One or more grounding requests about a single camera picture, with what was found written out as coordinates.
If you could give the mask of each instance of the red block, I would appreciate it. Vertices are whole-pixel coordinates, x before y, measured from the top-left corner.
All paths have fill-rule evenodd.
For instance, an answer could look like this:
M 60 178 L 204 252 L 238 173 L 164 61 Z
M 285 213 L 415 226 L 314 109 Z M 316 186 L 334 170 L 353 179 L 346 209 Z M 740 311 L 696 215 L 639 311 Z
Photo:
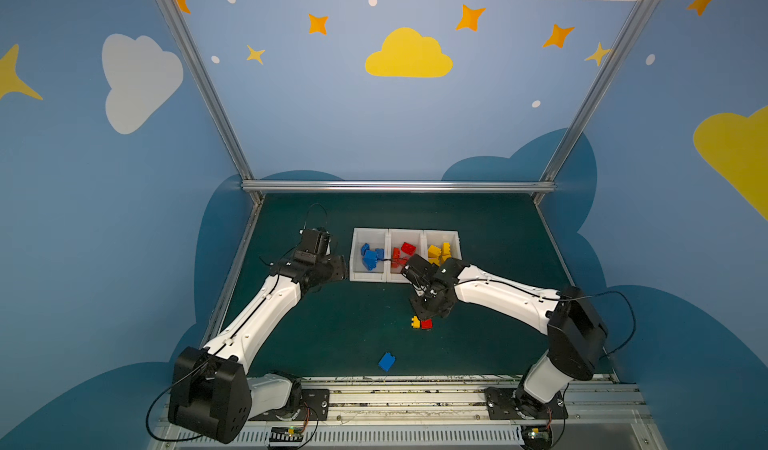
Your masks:
M 403 252 L 408 253 L 409 255 L 413 255 L 413 253 L 416 252 L 416 247 L 407 242 L 402 244 L 401 248 Z

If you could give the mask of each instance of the blue wall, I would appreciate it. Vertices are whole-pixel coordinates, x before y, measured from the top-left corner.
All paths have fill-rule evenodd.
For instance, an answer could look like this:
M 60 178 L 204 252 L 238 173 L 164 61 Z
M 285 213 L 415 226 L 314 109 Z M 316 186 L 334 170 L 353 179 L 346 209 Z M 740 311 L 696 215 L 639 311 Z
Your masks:
M 702 15 L 686 10 L 693 1 L 659 4 L 542 211 L 576 283 L 634 304 L 638 334 L 614 364 L 670 450 L 762 448 L 768 221 L 693 136 L 714 114 L 768 105 L 768 35 L 754 30 L 768 1 L 713 0 Z M 596 303 L 615 346 L 628 311 L 620 298 Z
M 113 129 L 111 34 L 179 53 L 154 0 L 0 0 L 0 58 L 18 45 L 14 74 L 42 97 L 3 94 L 0 69 L 3 449 L 146 445 L 250 212 L 186 69 L 139 129 Z
M 610 47 L 632 5 L 234 1 L 185 0 L 183 15 L 255 176 L 309 170 L 345 180 L 538 180 L 551 152 L 522 168 L 502 159 L 568 126 L 598 71 L 585 59 L 598 42 Z M 486 8 L 476 32 L 456 30 L 463 5 Z M 308 14 L 328 16 L 327 34 L 309 33 Z M 574 30 L 562 48 L 543 47 L 554 24 Z M 401 27 L 435 38 L 452 70 L 441 78 L 369 74 L 366 59 Z M 263 64 L 246 60 L 248 46 L 264 50 Z

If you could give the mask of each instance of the work surface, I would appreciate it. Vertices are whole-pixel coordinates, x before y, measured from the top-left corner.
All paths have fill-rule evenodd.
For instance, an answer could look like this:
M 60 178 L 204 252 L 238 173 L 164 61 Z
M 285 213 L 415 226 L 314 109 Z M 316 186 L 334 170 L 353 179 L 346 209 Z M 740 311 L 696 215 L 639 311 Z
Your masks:
M 307 207 L 328 210 L 335 253 L 350 258 L 352 230 L 456 230 L 462 258 L 533 286 L 568 284 L 546 230 L 526 194 L 272 194 L 264 202 L 224 324 L 261 288 L 271 262 L 299 241 Z M 312 208 L 307 227 L 325 217 Z M 538 331 L 482 306 L 458 302 L 432 330 L 411 328 L 412 288 L 401 283 L 335 282 L 312 291 L 274 329 L 250 376 L 283 370 L 298 376 L 519 374 L 547 349 Z M 390 352 L 389 373 L 378 367 Z

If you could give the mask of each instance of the building block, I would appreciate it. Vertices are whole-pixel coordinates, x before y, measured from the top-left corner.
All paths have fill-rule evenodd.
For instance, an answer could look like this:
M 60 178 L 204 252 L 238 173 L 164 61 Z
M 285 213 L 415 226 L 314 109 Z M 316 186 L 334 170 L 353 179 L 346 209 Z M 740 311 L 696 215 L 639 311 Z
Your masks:
M 408 253 L 408 254 L 409 254 L 409 255 L 411 255 L 411 256 L 413 255 L 413 253 L 415 253 L 415 252 L 416 252 L 416 247 L 415 247 L 415 246 L 413 246 L 413 245 L 411 245 L 411 244 L 409 244 L 408 242 L 405 242 L 404 244 L 402 244 L 402 246 L 400 247 L 400 249 L 401 249 L 403 252 L 405 252 L 405 253 Z
M 379 366 L 385 372 L 388 372 L 389 369 L 392 368 L 393 363 L 395 363 L 395 357 L 393 357 L 392 354 L 389 352 L 385 353 L 382 359 L 379 360 Z
M 427 257 L 437 258 L 439 256 L 440 256 L 440 249 L 434 245 L 430 245 L 429 248 L 427 249 Z
M 376 252 L 373 250 L 366 250 L 366 254 L 362 256 L 362 264 L 366 266 L 369 272 L 376 268 L 377 261 Z

